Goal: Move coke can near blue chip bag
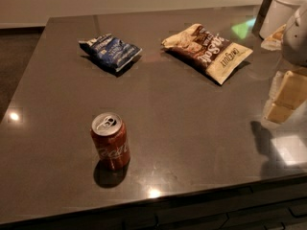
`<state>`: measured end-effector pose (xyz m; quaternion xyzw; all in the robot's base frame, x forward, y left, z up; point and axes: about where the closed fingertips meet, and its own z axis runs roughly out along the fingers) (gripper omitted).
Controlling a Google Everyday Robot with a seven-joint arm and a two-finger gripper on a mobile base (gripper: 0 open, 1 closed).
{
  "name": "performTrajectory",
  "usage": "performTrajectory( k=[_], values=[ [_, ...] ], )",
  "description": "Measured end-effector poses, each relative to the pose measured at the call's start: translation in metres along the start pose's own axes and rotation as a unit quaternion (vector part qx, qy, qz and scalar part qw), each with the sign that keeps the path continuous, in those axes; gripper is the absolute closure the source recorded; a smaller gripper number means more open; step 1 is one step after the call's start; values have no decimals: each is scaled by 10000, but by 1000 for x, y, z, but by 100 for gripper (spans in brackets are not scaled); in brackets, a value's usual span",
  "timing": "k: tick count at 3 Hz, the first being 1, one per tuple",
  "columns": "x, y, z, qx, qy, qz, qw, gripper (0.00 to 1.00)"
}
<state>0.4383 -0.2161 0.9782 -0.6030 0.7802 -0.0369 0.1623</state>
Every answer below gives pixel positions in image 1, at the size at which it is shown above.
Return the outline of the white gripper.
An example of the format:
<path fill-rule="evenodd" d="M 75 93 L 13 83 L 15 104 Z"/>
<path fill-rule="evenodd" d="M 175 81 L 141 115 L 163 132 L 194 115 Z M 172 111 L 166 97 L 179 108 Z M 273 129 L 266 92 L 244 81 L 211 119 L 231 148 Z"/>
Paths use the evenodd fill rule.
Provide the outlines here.
<path fill-rule="evenodd" d="M 279 51 L 293 65 L 307 66 L 307 4 L 302 4 L 289 18 L 266 37 L 261 47 Z M 307 100 L 307 70 L 278 71 L 272 80 L 266 119 L 284 123 Z"/>

